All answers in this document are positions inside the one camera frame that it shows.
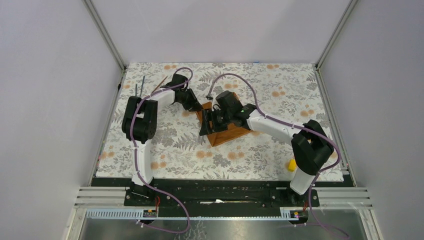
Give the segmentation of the orange cloth napkin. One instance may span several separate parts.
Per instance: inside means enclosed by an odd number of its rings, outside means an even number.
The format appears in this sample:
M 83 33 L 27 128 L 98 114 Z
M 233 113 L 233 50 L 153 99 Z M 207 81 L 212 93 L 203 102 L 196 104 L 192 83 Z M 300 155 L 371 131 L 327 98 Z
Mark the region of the orange cloth napkin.
M 202 105 L 203 109 L 215 109 L 228 112 L 236 119 L 236 122 L 228 126 L 225 131 L 212 131 L 211 134 L 201 135 L 206 136 L 210 145 L 213 147 L 219 146 L 243 135 L 251 132 L 247 125 L 249 114 L 256 109 L 252 104 L 242 105 L 238 96 L 231 91 L 224 91 L 215 98 L 216 103 L 207 102 Z M 196 112 L 196 116 L 201 124 L 201 111 Z

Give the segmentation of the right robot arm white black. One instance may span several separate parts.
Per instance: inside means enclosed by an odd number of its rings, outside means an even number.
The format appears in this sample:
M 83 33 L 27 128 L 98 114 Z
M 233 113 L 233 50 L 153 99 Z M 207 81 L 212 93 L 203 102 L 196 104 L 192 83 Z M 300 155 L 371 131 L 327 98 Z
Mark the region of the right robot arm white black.
M 231 124 L 246 130 L 262 132 L 290 144 L 297 170 L 287 191 L 287 201 L 293 206 L 307 199 L 307 190 L 312 185 L 322 166 L 329 160 L 335 148 L 329 142 L 321 125 L 315 120 L 297 125 L 284 122 L 260 112 L 254 104 L 243 105 L 233 92 L 224 91 L 211 107 L 203 107 L 199 134 L 206 136 L 222 133 Z

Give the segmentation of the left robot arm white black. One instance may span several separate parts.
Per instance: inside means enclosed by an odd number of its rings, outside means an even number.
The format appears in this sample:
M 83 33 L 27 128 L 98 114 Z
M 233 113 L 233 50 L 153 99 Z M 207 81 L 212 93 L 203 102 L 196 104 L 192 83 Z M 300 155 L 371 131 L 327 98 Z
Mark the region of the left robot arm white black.
M 131 181 L 139 186 L 150 184 L 154 175 L 151 168 L 152 139 L 158 126 L 158 112 L 174 103 L 188 112 L 203 109 L 193 90 L 188 87 L 191 78 L 175 73 L 170 82 L 144 98 L 131 96 L 126 105 L 121 129 L 133 143 L 134 172 Z

